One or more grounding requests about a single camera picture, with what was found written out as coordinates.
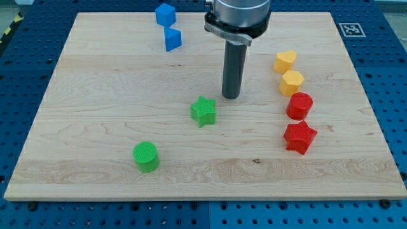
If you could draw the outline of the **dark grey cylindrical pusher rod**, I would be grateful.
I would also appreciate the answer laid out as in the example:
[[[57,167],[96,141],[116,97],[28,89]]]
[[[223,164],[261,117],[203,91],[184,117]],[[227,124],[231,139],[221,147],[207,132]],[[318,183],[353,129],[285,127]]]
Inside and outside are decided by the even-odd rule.
[[[246,49],[244,43],[225,42],[222,95],[227,99],[236,99],[240,95]]]

